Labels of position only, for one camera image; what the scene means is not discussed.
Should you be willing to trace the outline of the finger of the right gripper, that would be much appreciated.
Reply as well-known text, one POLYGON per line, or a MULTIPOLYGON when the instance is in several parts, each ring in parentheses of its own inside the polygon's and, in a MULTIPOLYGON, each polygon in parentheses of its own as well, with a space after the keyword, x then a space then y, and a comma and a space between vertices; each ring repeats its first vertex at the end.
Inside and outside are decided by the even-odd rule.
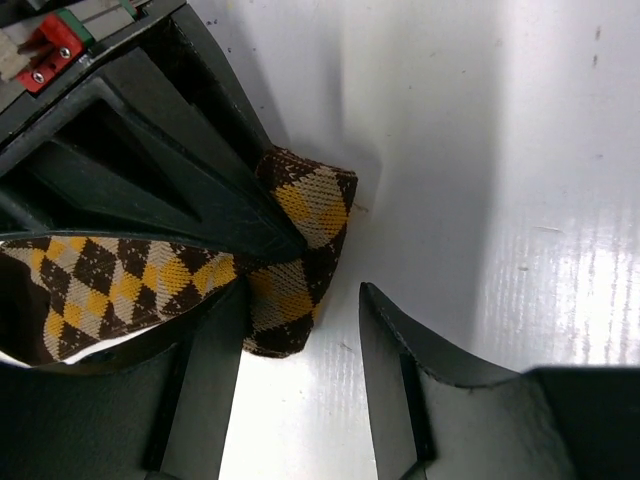
POLYGON ((178 90, 254 170, 273 147, 225 53, 192 9, 171 16, 178 90))
POLYGON ((305 247, 273 197, 141 49, 1 152, 1 236, 162 240, 258 258, 305 247))

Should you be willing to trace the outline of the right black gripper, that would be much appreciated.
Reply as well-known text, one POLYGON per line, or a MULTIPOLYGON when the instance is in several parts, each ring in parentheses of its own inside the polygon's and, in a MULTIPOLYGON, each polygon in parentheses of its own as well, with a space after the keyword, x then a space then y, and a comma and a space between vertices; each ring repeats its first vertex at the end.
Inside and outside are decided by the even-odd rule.
POLYGON ((3 1, 1 143, 184 1, 3 1))

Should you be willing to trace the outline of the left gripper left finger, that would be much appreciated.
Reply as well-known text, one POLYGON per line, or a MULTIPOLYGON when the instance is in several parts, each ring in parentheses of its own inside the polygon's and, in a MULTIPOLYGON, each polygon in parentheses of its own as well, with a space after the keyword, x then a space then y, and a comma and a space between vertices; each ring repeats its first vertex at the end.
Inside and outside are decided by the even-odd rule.
POLYGON ((5 479, 215 479, 248 285, 75 364, 1 367, 5 479))

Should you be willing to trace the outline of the brown argyle sock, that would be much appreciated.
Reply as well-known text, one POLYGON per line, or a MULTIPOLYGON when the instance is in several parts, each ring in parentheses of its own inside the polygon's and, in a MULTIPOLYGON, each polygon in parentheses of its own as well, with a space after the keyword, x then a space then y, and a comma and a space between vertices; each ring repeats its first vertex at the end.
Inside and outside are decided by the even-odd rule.
POLYGON ((256 176, 305 238, 285 263, 177 243, 42 237, 1 246, 1 350, 30 366, 66 360, 102 341, 172 320, 240 277, 248 280, 252 354, 302 351, 341 255, 354 172, 269 151, 256 176))

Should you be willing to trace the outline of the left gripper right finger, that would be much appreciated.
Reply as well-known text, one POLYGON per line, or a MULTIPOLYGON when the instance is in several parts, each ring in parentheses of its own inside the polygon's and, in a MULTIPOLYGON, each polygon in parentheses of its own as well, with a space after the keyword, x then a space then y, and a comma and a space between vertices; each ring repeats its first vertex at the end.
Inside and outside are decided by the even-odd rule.
POLYGON ((381 479, 635 479, 639 371, 483 360, 359 291, 359 327, 381 479))

